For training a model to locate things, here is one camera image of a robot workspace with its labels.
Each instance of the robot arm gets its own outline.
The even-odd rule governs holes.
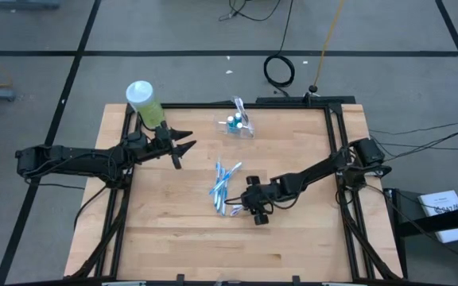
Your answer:
[[[365,174],[374,172],[383,177],[391,171],[391,167],[383,166],[384,154],[374,140],[362,139],[353,141],[347,148],[331,154],[327,159],[298,173],[287,173],[271,178],[269,184],[261,184],[257,176],[248,176],[249,186],[239,197],[244,209],[254,215],[256,225],[267,224],[267,215],[273,214],[273,208],[290,208],[297,201],[300,193],[310,184],[331,174],[338,173],[343,186],[351,190],[359,190],[365,186]],[[283,203],[294,199],[289,207],[280,207],[275,203]]]
[[[175,145],[174,141],[192,132],[169,129],[165,122],[154,132],[155,138],[151,140],[141,130],[133,132],[109,149],[81,149],[61,145],[30,147],[16,152],[17,173],[27,180],[49,173],[95,176],[108,187],[118,187],[123,181],[123,170],[160,156],[171,155],[174,167],[181,168],[179,158],[196,142]]]

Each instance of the white cup lid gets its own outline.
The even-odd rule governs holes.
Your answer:
[[[128,86],[126,89],[126,100],[131,105],[140,106],[147,104],[153,99],[153,87],[150,83],[139,80]]]

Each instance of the gray floor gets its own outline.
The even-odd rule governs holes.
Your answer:
[[[248,14],[264,15],[271,0],[254,0]],[[218,22],[228,12],[225,0],[104,0],[88,50],[176,51],[260,50],[280,45],[289,1],[268,21],[241,17]],[[445,0],[458,31],[458,0]],[[63,0],[56,11],[0,10],[0,51],[76,50],[92,1]],[[285,40],[286,50],[321,49],[337,1],[296,0]],[[347,1],[331,50],[456,51],[433,0]],[[81,60],[56,144],[92,147],[103,106],[125,102],[126,86],[146,79],[162,102],[214,102],[232,95],[253,102],[278,96],[262,75],[264,56],[100,57]],[[319,58],[291,56],[297,76],[287,90],[301,95]],[[15,172],[14,152],[43,143],[66,80],[72,57],[0,56],[14,78],[15,102],[0,102],[0,262],[27,185]],[[287,76],[270,65],[274,78]],[[0,73],[0,82],[4,81]],[[364,105],[372,129],[400,131],[458,121],[458,57],[328,57],[319,82],[322,95],[354,95]],[[410,136],[378,135],[381,141],[421,144],[458,127]],[[458,137],[442,146],[458,147]],[[406,151],[393,148],[392,153]],[[427,150],[391,161],[384,184],[430,193],[458,193],[458,151]],[[83,186],[77,177],[48,176],[47,181]],[[72,221],[81,191],[39,189],[7,283],[62,277],[72,240]],[[411,249],[418,253],[421,249]],[[412,280],[458,284],[458,261],[438,256],[409,256]]]

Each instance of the wooden tabletop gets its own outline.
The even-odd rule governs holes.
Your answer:
[[[106,105],[96,148],[107,149],[119,142],[125,108]],[[249,175],[260,176],[264,183],[325,159],[330,149],[324,112],[248,110],[256,129],[253,140],[215,131],[215,120],[231,112],[165,110],[169,126],[193,131],[184,141],[197,143],[181,160],[181,170],[174,169],[169,157],[136,166],[118,279],[175,280],[183,273],[186,280],[291,281],[293,275],[302,281],[351,280],[334,176],[310,185],[295,207],[276,209],[270,224],[264,226],[256,226],[250,214],[221,217],[208,195],[218,157],[225,168],[243,163],[231,178],[228,197],[239,196],[246,189]],[[362,106],[344,105],[343,114],[349,141],[368,137]],[[381,187],[375,178],[367,182]],[[102,186],[100,180],[90,178],[83,202]],[[80,216],[65,275],[75,272],[98,244],[108,194],[106,191]],[[401,276],[382,195],[366,188],[360,191],[360,198],[370,243]],[[365,276],[361,250],[355,244],[359,271]],[[106,274],[112,248],[111,244],[107,249]]]

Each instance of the coiled black cable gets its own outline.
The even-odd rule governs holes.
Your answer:
[[[280,45],[280,48],[278,49],[278,52],[275,53],[272,56],[268,56],[266,60],[264,61],[264,76],[266,77],[266,80],[268,80],[268,83],[270,83],[272,86],[277,88],[279,91],[282,92],[282,94],[285,95],[285,97],[289,97],[289,93],[286,91],[282,90],[283,87],[288,87],[293,83],[294,81],[294,65],[293,62],[291,62],[288,58],[285,56],[281,56],[280,53],[282,52],[282,48],[284,47],[284,42],[285,42],[285,35],[287,35],[287,28],[289,27],[289,19],[291,18],[291,10],[293,9],[293,2],[294,0],[291,0],[291,3],[289,4],[289,13],[287,14],[287,22],[285,23],[285,30],[284,30],[284,36],[282,37],[282,43]],[[285,82],[277,82],[273,79],[270,78],[270,75],[268,74],[268,63],[273,60],[273,59],[279,59],[283,61],[287,67],[289,68],[290,71],[290,76],[289,79],[287,79]]]

